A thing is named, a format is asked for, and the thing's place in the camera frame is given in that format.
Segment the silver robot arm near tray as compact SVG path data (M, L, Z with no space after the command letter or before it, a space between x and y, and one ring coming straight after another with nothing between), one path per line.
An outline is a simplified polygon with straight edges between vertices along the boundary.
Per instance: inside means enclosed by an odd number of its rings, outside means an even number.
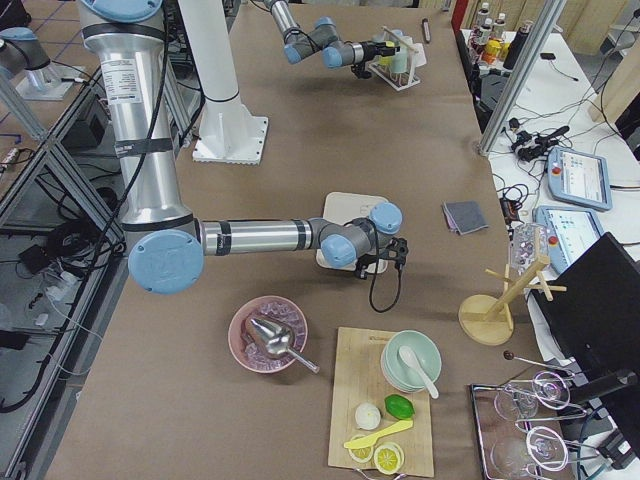
M379 260L403 265L407 243L400 209L376 205L363 218L201 221L183 203L165 106L169 23L159 1L82 1L85 47L100 60L125 182L122 219L128 269L145 290L173 294L200 277L208 255L318 249L334 268L358 276ZM203 117L195 156L257 164L268 121L243 104L222 4L179 5L201 85Z

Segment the silver robot arm near rack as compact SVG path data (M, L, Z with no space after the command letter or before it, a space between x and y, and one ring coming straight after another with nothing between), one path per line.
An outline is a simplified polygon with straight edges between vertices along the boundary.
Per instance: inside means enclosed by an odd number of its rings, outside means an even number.
M321 17L314 29L307 33L295 21L288 1L262 1L270 13L283 40L284 55L295 65L320 52L328 69L349 66L358 78L369 78L366 64L376 57L392 57L400 48L392 41L344 41L330 17Z

